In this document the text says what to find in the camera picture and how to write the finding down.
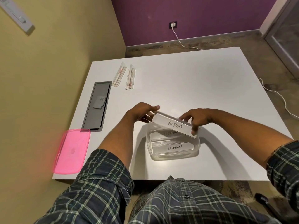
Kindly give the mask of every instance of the brown patterned floor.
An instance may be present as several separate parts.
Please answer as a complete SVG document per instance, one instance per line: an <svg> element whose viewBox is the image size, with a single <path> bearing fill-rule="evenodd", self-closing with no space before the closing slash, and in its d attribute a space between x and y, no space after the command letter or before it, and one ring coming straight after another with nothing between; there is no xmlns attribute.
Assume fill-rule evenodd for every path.
<svg viewBox="0 0 299 224"><path fill-rule="evenodd" d="M299 82L295 79L281 60L276 56L267 42L256 31L238 34L217 35L213 37L192 38L181 41L184 46L192 46L200 49L218 49L239 46L256 75L264 80L266 87L277 90L287 101L290 112L299 115ZM184 48L178 41L170 41L159 44L140 45L127 47L126 58L137 56L151 56L176 52L189 52L197 49ZM273 105L283 119L294 139L299 139L299 121L293 119L284 109L280 97L268 92ZM159 182L144 183L136 181L135 195L126 210L128 218L134 202L140 193L150 191ZM254 200L256 192L269 198L271 204L279 211L286 213L290 208L286 201L267 181L207 181L205 184L221 192L234 200L249 205L253 209L267 214L267 211Z"/></svg>

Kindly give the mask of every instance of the person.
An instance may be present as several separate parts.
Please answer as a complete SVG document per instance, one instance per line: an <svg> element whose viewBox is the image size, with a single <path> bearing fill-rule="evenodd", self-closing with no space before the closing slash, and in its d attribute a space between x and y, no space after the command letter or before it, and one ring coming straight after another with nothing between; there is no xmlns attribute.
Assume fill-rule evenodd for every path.
<svg viewBox="0 0 299 224"><path fill-rule="evenodd" d="M160 107L139 103L127 111L92 152L73 184L36 224L123 223L133 191L128 171L133 128L151 121ZM267 170L276 189L299 211L299 142L280 132L217 109L191 109L180 119L198 126L222 127L253 160ZM169 178L135 204L129 223L280 223L203 184Z"/></svg>

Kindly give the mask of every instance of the shirt sleeve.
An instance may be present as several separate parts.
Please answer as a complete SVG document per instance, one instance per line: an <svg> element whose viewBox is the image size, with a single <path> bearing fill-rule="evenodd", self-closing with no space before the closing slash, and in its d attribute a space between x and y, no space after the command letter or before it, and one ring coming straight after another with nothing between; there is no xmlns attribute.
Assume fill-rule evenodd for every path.
<svg viewBox="0 0 299 224"><path fill-rule="evenodd" d="M123 223L134 183L111 152L92 152L76 180L35 224Z"/></svg>
<svg viewBox="0 0 299 224"><path fill-rule="evenodd" d="M299 142L278 148L267 163L267 175L272 185L299 213Z"/></svg>

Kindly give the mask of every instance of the translucent pink lid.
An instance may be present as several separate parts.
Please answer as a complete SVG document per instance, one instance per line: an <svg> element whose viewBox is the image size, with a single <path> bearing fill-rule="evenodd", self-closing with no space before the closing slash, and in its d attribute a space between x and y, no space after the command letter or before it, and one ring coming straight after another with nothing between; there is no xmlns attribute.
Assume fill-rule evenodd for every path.
<svg viewBox="0 0 299 224"><path fill-rule="evenodd" d="M55 159L53 173L79 173L86 156L90 138L89 129L68 130L64 133Z"/></svg>

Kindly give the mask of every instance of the table top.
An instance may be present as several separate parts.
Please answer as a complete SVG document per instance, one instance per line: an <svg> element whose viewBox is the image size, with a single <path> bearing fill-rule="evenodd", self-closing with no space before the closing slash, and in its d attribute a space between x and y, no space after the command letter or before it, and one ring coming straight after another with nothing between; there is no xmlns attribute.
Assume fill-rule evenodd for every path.
<svg viewBox="0 0 299 224"><path fill-rule="evenodd" d="M91 132L85 161L125 112L138 102L160 105L160 111L179 117L192 108L217 108L272 127L291 137L268 95L239 47L181 52L92 62L70 129L82 127L95 82L112 81L122 61L136 68L133 90L112 87L103 130ZM208 124L199 135L199 155L154 161L146 146L145 123L134 126L134 152L129 168L135 180L268 180L266 171L248 157L219 126ZM77 174L54 174L75 179Z"/></svg>

